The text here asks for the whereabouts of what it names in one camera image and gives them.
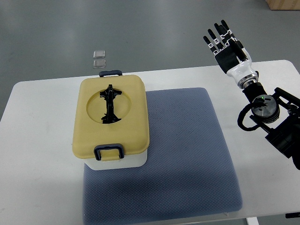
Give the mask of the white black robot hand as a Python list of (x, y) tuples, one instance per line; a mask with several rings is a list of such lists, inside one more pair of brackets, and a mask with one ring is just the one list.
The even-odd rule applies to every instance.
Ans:
[(238, 40), (225, 20), (214, 27), (218, 33), (208, 29), (209, 37), (203, 39), (214, 55), (221, 70), (235, 80), (237, 86), (245, 89), (258, 82), (258, 72), (252, 68), (252, 59), (243, 44)]

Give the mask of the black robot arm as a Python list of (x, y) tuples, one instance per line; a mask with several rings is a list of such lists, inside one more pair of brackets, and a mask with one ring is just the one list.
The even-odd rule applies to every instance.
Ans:
[[(244, 131), (262, 128), (267, 135), (265, 139), (281, 152), (291, 158), (295, 167), (300, 168), (300, 100), (285, 90), (277, 87), (274, 94), (268, 95), (259, 82), (243, 85), (243, 93), (249, 101), (239, 113), (237, 124)], [(288, 116), (276, 128), (267, 125), (280, 116), (280, 108)]]

